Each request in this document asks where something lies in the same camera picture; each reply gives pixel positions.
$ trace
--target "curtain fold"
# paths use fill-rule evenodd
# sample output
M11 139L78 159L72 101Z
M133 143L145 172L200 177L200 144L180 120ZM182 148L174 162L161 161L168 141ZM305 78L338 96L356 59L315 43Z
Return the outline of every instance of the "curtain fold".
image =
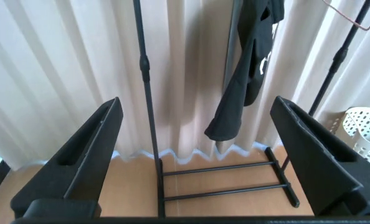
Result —
M362 1L332 4L356 17ZM273 99L308 111L351 27L321 1L286 0L259 97L244 108L239 135L214 142L204 130L223 92L232 1L142 0L141 8L158 148L180 159L278 142ZM239 55L237 40L235 62ZM131 0L0 1L0 156L11 168L48 160L115 96L124 111L115 149L123 158L151 152ZM350 106L370 106L370 31L358 31L316 118L331 129Z

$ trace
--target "perforated basket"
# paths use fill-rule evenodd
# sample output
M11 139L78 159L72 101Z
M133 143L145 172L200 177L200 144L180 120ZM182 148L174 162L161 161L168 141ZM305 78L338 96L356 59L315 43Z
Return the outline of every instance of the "perforated basket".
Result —
M336 136L370 162L370 108L347 110Z

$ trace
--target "hanging garment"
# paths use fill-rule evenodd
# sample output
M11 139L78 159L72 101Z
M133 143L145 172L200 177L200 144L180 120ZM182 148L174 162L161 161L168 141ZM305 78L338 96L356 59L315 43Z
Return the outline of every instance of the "hanging garment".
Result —
M283 0L244 0L238 22L242 54L216 114L204 131L211 140L226 141L240 129L243 106L257 98L272 49L272 25L283 19Z

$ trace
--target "wire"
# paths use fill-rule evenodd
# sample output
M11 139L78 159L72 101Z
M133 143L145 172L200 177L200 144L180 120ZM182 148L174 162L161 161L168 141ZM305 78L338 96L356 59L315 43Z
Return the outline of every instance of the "wire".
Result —
M339 10L337 10L337 8L333 7L327 0L322 0L326 5L328 5L330 8L332 8L333 10L335 10L338 14L340 14L341 16L343 16L345 19L347 19L349 22L352 22L354 24L354 26L357 26L358 28L362 29L362 30L365 30L365 31L368 31L370 30L370 26L369 27L363 27L361 26L360 24L358 24L357 22L355 22L354 20L350 19L348 16L344 15L342 12L340 12Z

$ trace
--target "wooden floor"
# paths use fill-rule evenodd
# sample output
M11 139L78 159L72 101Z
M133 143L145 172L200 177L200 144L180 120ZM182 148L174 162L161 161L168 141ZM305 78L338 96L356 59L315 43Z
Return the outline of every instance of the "wooden floor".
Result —
M286 152L279 147L275 150L275 155L282 163ZM255 149L249 157L231 152L223 161L206 161L198 155L194 155L186 165L176 164L172 156L164 156L162 160L163 169L167 172L266 161L267 158L262 151ZM11 172L5 178L0 186L0 223L13 220L14 215L9 208L10 199L40 167L32 166ZM290 205L283 189L269 189L166 202L166 215L312 215L293 167L289 165L285 173L300 200L299 208ZM168 197L277 183L270 166L259 166L165 177L164 192ZM120 158L113 159L99 204L102 207L102 216L156 217L158 208L154 161L145 156L130 162L124 162Z

